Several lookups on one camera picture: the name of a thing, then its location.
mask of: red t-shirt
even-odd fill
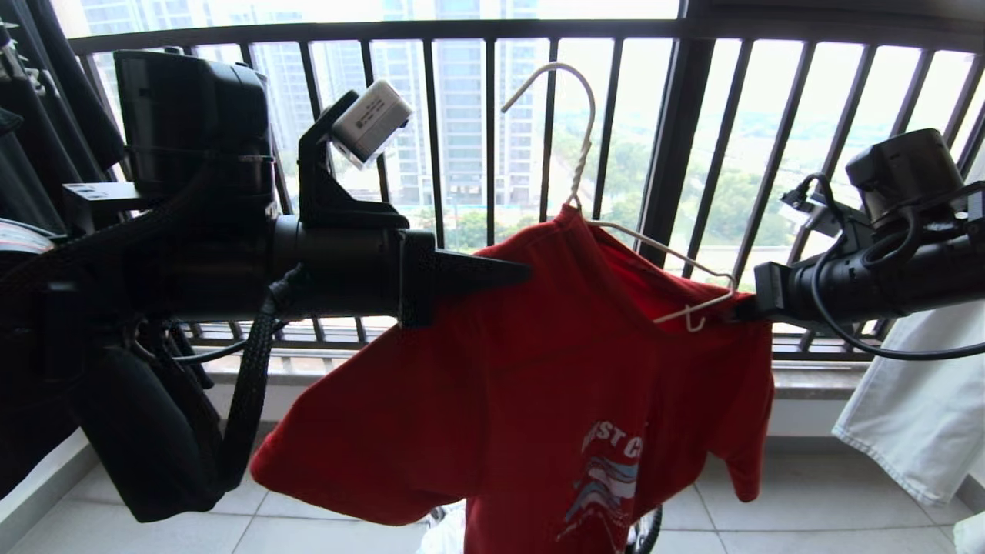
[[[482,255],[533,277],[393,328],[297,400],[253,459],[260,484],[405,524],[466,497],[469,554],[622,552],[628,527],[708,452],[759,489],[773,395],[768,322],[664,273],[564,207]]]

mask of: white towel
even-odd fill
[[[985,302],[901,318],[893,350],[985,340]],[[876,358],[831,431],[883,467],[913,498],[947,504],[985,450],[985,355],[936,362]]]
[[[985,513],[954,526],[954,547],[957,554],[985,554]]]

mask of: railing bar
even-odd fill
[[[803,362],[870,362],[872,354],[864,352],[783,352],[773,351],[773,360]]]
[[[109,120],[116,125],[116,117],[113,116],[113,109],[109,104],[109,96],[106,94],[106,88],[102,85],[102,79],[99,78],[99,69],[96,66],[96,57],[92,54],[85,54],[79,56],[80,61],[82,61],[82,72],[86,75],[89,80],[89,84],[93,87],[96,92],[96,98],[99,100],[99,104],[102,106],[102,110],[106,112],[109,116]]]
[[[804,334],[801,335],[800,342],[797,344],[798,352],[810,352],[811,343],[814,342],[816,336],[818,336],[818,334],[810,329],[804,331]]]
[[[360,344],[369,342],[366,340],[366,327],[362,324],[362,317],[356,318],[356,338]]]
[[[739,15],[674,20],[580,20],[544,21],[440,21],[371,23],[295,23],[255,26],[226,26],[98,35],[73,38],[70,45],[77,54],[115,49],[145,49],[172,44],[230,44],[240,42],[295,42],[298,40],[400,40],[442,38],[543,38],[565,36],[582,38],[664,37],[681,39],[774,38],[827,40],[834,42],[877,43],[916,46],[938,50],[980,53],[983,51],[981,25],[974,21],[909,18],[900,25],[886,25],[885,16],[862,13],[835,14],[830,10],[789,13],[742,10]]]
[[[851,89],[848,90],[848,100],[841,110],[838,126],[834,129],[834,137],[831,138],[831,145],[827,149],[827,157],[824,158],[824,164],[821,166],[821,172],[828,178],[834,175],[838,160],[841,158],[841,152],[845,148],[845,142],[848,141],[848,133],[855,121],[855,113],[858,111],[859,102],[862,100],[862,93],[865,91],[869,72],[872,70],[872,63],[875,59],[876,48],[866,44],[862,49],[862,56],[859,58],[859,65],[855,70]]]
[[[876,335],[876,338],[879,339],[880,342],[883,342],[886,340],[886,335],[889,334],[889,331],[895,323],[895,319],[880,319],[879,322],[876,323],[876,328],[874,329],[873,334]]]
[[[486,245],[495,242],[495,38],[486,39]]]
[[[927,48],[920,50],[920,58],[917,60],[917,66],[913,69],[913,77],[910,79],[906,96],[903,97],[903,104],[899,107],[896,122],[889,132],[890,137],[906,132],[906,127],[910,124],[910,117],[913,116],[913,108],[917,106],[917,100],[920,99],[920,91],[923,90],[923,84],[927,80],[927,73],[930,71],[930,64],[933,60],[933,50]]]
[[[437,100],[434,97],[434,54],[431,39],[424,41],[425,87],[427,89],[427,128],[431,153],[431,183],[434,189],[434,235],[437,247],[444,248],[444,214],[441,210],[441,157],[438,154]]]
[[[968,142],[964,145],[961,157],[957,160],[957,168],[961,171],[961,176],[968,178],[971,172],[971,165],[975,162],[975,156],[981,151],[982,142],[985,141],[985,104],[982,104],[978,111],[978,118],[971,128],[968,135]]]
[[[239,325],[239,321],[228,321],[230,326],[230,333],[232,333],[233,340],[242,340],[243,338],[243,328]]]
[[[968,109],[971,108],[971,100],[975,96],[975,91],[978,90],[983,70],[985,70],[985,55],[975,54],[971,60],[971,67],[968,68],[968,75],[964,78],[961,92],[957,95],[957,102],[954,103],[954,111],[951,112],[948,125],[944,128],[944,142],[948,148],[954,146],[954,138],[957,136],[962,122],[964,122],[964,117],[968,114]]]
[[[671,47],[639,227],[662,244],[669,243],[674,232],[714,51],[714,40],[677,40]],[[641,256],[663,267],[662,250],[645,243],[637,247]]]
[[[694,229],[690,234],[688,246],[688,257],[691,259],[697,258],[701,241],[704,239],[704,229],[708,225],[708,216],[711,214],[711,202],[715,198],[718,176],[721,174],[722,165],[725,163],[725,152],[729,147],[729,137],[732,135],[732,126],[735,124],[736,113],[739,111],[739,99],[742,97],[742,90],[746,83],[746,72],[749,69],[749,60],[752,55],[753,41],[743,40],[739,49],[739,57],[736,59],[736,68],[732,74],[729,98],[725,101],[725,111],[722,113],[722,122],[718,128],[715,151],[711,155],[711,164],[708,166],[708,177],[704,181],[701,202],[698,204],[697,215],[694,217]],[[685,279],[689,279],[693,272],[694,267],[686,264],[682,275]]]
[[[239,43],[239,57],[243,58],[243,63],[256,69],[256,66],[253,65],[253,49],[251,44],[248,42]]]
[[[369,88],[373,82],[372,51],[369,49],[369,40],[360,40],[360,49],[362,50],[362,73],[365,76],[366,87]],[[380,200],[389,202],[390,183],[386,178],[386,160],[384,158],[382,155],[376,158],[376,172],[379,173]]]
[[[202,346],[206,348],[222,348],[231,345],[234,340],[224,338],[197,338],[190,340],[192,346]],[[274,343],[275,348],[290,348],[297,350],[359,350],[365,346],[359,342],[326,341],[317,343],[310,340],[278,340]]]
[[[548,61],[558,61],[560,40],[551,38],[548,48]],[[541,164],[541,212],[540,221],[548,220],[548,180],[551,177],[551,145],[554,140],[555,92],[558,87],[558,72],[548,73],[548,98],[544,109],[544,160]]]
[[[314,329],[314,339],[325,342],[325,328],[321,326],[321,319],[314,313],[311,315],[311,328]]]
[[[311,63],[311,43],[307,40],[299,41],[297,48],[301,51],[301,66],[304,68],[304,81],[308,87],[308,101],[311,102],[311,117],[318,119],[321,114],[321,96],[318,94],[314,65]]]
[[[606,93],[606,112],[602,120],[602,141],[599,144],[599,171],[595,178],[595,197],[592,201],[592,219],[602,217],[602,195],[606,187],[606,169],[609,165],[609,147],[612,143],[613,120],[616,117],[616,95],[619,91],[619,74],[623,65],[623,42],[617,37],[613,43],[613,60],[609,69],[609,91]]]
[[[277,188],[277,199],[281,203],[281,212],[290,216],[295,212],[295,208],[291,205],[291,194],[288,192],[288,183],[284,180],[284,168],[281,167],[284,161],[281,160],[281,152],[277,148],[277,138],[274,137],[274,133],[270,134],[270,146],[274,152],[274,186]]]
[[[762,223],[762,216],[766,212],[766,203],[769,202],[773,191],[773,182],[780,169],[780,162],[783,160],[783,151],[787,146],[787,139],[790,138],[790,131],[794,126],[794,119],[797,117],[797,108],[800,106],[801,96],[804,94],[804,85],[807,83],[808,74],[811,72],[811,62],[814,60],[816,44],[808,42],[801,51],[800,62],[797,66],[797,73],[794,76],[793,86],[790,89],[790,96],[787,97],[787,105],[783,108],[783,115],[780,117],[780,127],[776,133],[776,140],[773,142],[773,150],[769,154],[769,161],[766,163],[766,172],[762,176],[762,183],[759,184],[759,193],[756,194],[753,213],[749,219],[749,225],[743,234],[742,245],[739,247],[739,255],[736,259],[735,268],[732,275],[737,281],[742,281],[743,271],[746,269],[746,262],[749,261],[749,254],[753,251],[755,235],[759,231],[759,224]]]
[[[845,142],[848,140],[848,133],[851,131],[852,123],[855,120],[855,113],[858,111],[859,102],[862,99],[862,93],[865,91],[866,83],[869,80],[869,73],[872,70],[872,64],[875,59],[876,48],[870,44],[866,44],[862,50],[862,56],[859,58],[859,65],[855,70],[855,79],[852,81],[851,89],[848,90],[848,100],[845,102],[845,107],[842,109],[841,116],[838,118],[838,126],[834,130],[831,145],[827,149],[827,156],[824,158],[824,163],[821,166],[821,172],[829,178],[834,175],[838,160],[841,158],[841,153],[845,149]],[[807,240],[811,236],[814,226],[815,222],[812,220],[797,230],[797,237],[794,238],[794,242],[790,246],[790,254],[787,256],[787,265],[800,261],[801,256],[804,255],[804,247],[807,245]]]
[[[862,337],[862,331],[863,331],[863,329],[865,329],[865,325],[866,325],[866,321],[859,321],[858,323],[852,323],[851,324],[852,336],[855,337],[855,338],[857,338],[857,339],[862,339],[863,338]],[[851,344],[849,344],[847,341],[842,341],[841,342],[841,351],[842,352],[855,352],[855,347],[852,346]]]

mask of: braided cable sleeve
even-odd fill
[[[277,314],[291,303],[292,296],[302,288],[307,278],[299,266],[272,284],[260,313],[250,327],[239,363],[239,375],[236,376],[226,435],[223,437],[220,472],[226,490],[236,488],[242,480],[256,439],[267,388],[270,350],[274,331],[278,328]]]

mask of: white floor tile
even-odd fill
[[[413,554],[426,528],[367,521],[256,517],[235,554]]]
[[[267,494],[267,498],[263,499],[263,503],[260,504],[260,510],[257,511],[256,515],[280,518],[346,519],[358,521],[357,518],[353,518],[352,516],[337,514],[273,491]]]
[[[260,503],[267,497],[267,489],[263,488],[249,471],[243,474],[243,480],[239,486],[227,492],[216,506],[210,510],[210,514],[243,514],[252,516],[260,508]]]
[[[708,531],[662,530],[653,554],[725,554],[718,535]]]
[[[10,554],[230,554],[249,520],[181,514],[137,523],[124,506],[63,500]]]
[[[941,525],[938,529],[945,537],[948,538],[948,544],[951,546],[951,552],[954,552],[954,526]]]
[[[714,530],[708,511],[694,487],[688,487],[664,503],[661,528],[674,530]]]
[[[719,530],[874,529],[930,518],[863,456],[785,454],[766,460],[759,498],[740,502],[725,464],[710,456],[697,481]]]
[[[954,525],[962,519],[967,519],[975,515],[975,513],[959,498],[952,499],[950,504],[940,508],[926,506],[923,504],[920,504],[919,506],[920,508],[923,508],[923,511],[926,512],[927,515],[930,516],[930,519],[932,519],[937,525]]]
[[[933,527],[846,531],[722,531],[729,554],[948,554]]]
[[[123,499],[116,492],[116,487],[109,480],[106,468],[102,464],[97,465],[89,472],[79,484],[69,491],[65,498],[71,500],[84,500],[89,502],[102,502],[104,504],[123,504]]]
[[[265,496],[267,496],[267,489],[258,485],[247,471],[239,486],[227,492],[212,508],[211,513],[252,516],[256,514]],[[123,499],[116,492],[116,487],[109,479],[109,475],[102,464],[94,467],[89,475],[79,481],[79,484],[68,493],[66,498],[104,504],[123,504]]]

